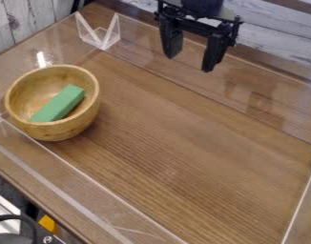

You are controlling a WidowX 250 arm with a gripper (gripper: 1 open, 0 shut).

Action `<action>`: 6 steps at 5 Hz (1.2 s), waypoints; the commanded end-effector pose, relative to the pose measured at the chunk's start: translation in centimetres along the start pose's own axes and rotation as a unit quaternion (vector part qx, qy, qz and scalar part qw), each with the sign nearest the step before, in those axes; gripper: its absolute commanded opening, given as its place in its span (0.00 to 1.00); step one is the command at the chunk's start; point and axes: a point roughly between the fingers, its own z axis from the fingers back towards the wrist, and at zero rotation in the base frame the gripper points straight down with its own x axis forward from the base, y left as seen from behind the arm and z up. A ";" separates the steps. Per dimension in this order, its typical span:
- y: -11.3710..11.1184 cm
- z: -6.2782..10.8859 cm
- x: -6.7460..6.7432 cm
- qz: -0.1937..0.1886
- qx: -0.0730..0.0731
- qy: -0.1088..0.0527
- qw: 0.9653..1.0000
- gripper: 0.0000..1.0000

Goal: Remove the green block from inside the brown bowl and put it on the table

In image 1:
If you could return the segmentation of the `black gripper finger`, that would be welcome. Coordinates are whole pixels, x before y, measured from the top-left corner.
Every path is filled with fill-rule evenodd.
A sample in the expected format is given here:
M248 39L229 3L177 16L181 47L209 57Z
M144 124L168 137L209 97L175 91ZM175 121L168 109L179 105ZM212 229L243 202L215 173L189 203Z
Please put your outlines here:
M228 39L221 33L213 33L208 37L208 44L204 51L201 71L209 72L213 67L221 62L224 53L228 48Z
M183 50L184 33L172 18L158 16L158 32L163 52L172 59Z

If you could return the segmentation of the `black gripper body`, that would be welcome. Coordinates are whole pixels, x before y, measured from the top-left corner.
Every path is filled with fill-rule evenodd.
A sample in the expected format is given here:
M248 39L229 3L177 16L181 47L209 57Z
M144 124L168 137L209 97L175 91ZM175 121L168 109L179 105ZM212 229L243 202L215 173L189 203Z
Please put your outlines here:
M228 10L224 0L156 0L157 8L154 20L163 14L172 18L181 31L209 37L221 33L229 43L235 43L239 36L241 18Z

